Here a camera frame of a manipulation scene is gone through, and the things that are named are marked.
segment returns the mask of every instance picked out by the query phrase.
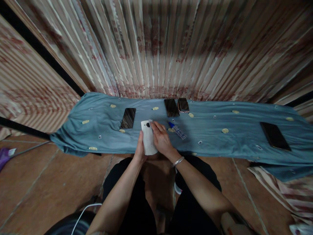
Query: tiled floor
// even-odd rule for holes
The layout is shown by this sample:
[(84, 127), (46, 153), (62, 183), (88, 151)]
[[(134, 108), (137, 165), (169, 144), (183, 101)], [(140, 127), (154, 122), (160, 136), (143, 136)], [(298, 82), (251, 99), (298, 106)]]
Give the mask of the tiled floor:
[[(41, 142), (44, 140), (18, 136), (1, 141), (0, 147), (21, 152)], [(13, 158), (0, 172), (0, 234), (44, 234), (92, 195), (100, 195), (101, 185), (112, 167), (129, 156), (89, 154), (78, 158), (49, 143)], [(247, 170), (246, 160), (201, 159), (217, 174), (223, 194), (259, 233), (291, 234), (290, 213)], [(173, 211), (179, 196), (173, 193), (170, 162), (162, 156), (152, 156), (142, 173), (146, 198), (156, 220), (163, 224), (157, 205)]]

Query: black smartphone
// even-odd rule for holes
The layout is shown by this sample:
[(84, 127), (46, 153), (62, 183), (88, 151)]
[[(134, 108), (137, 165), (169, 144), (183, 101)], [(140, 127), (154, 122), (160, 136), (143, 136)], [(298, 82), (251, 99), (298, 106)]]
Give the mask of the black smartphone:
[(260, 122), (260, 124), (269, 144), (272, 147), (286, 151), (291, 151), (291, 148), (289, 147), (287, 141), (280, 132), (278, 126), (267, 122)]
[(179, 98), (177, 101), (178, 111), (181, 113), (189, 112), (189, 105), (186, 98)]
[(136, 109), (126, 108), (120, 129), (132, 129), (134, 124)]
[(169, 118), (179, 117), (179, 112), (174, 99), (165, 99), (164, 104), (166, 108), (166, 114)]

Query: purple object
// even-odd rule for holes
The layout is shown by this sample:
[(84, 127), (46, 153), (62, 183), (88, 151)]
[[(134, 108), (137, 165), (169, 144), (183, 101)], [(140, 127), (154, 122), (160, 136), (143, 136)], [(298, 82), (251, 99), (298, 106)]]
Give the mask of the purple object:
[(7, 148), (0, 149), (0, 171), (10, 159), (11, 158), (9, 156), (9, 149)]

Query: blue bedsheet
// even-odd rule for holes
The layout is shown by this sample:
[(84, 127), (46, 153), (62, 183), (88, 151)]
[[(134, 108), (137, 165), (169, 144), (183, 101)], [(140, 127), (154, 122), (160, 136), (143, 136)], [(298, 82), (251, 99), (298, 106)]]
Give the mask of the blue bedsheet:
[[(168, 132), (173, 146), (179, 151), (189, 151), (196, 156), (244, 158), (296, 167), (298, 172), (287, 170), (292, 172), (292, 177), (280, 173), (278, 168), (266, 168), (283, 181), (313, 173), (313, 126), (291, 107), (191, 100), (188, 104), (190, 114), (168, 118), (163, 99), (127, 99), (86, 93), (71, 110), (68, 121), (51, 134), (51, 140), (64, 152), (78, 156), (88, 152), (134, 153), (141, 121), (153, 119), (169, 128), (167, 122), (174, 119), (174, 124), (187, 135), (181, 140), (175, 133)], [(132, 129), (120, 130), (125, 108), (136, 108), (134, 125)], [(277, 125), (292, 151), (271, 147), (260, 122)]]

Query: white cable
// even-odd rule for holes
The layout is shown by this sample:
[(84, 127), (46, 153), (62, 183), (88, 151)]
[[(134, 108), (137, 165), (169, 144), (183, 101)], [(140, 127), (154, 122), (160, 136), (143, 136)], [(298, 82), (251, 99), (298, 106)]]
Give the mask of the white cable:
[(95, 203), (95, 204), (90, 204), (90, 205), (86, 206), (85, 209), (82, 211), (81, 215), (79, 216), (79, 218), (78, 218), (78, 220), (77, 220), (77, 222), (76, 222), (76, 224), (75, 224), (75, 226), (74, 226), (74, 228), (73, 228), (73, 231), (72, 231), (72, 234), (71, 234), (71, 235), (74, 234), (74, 231), (75, 231), (75, 229), (76, 229), (76, 226), (77, 226), (77, 224), (78, 224), (78, 221), (81, 219), (81, 216), (82, 216), (82, 214), (84, 213), (84, 211), (85, 211), (88, 207), (90, 207), (90, 206), (101, 206), (101, 205), (102, 205), (101, 203)]

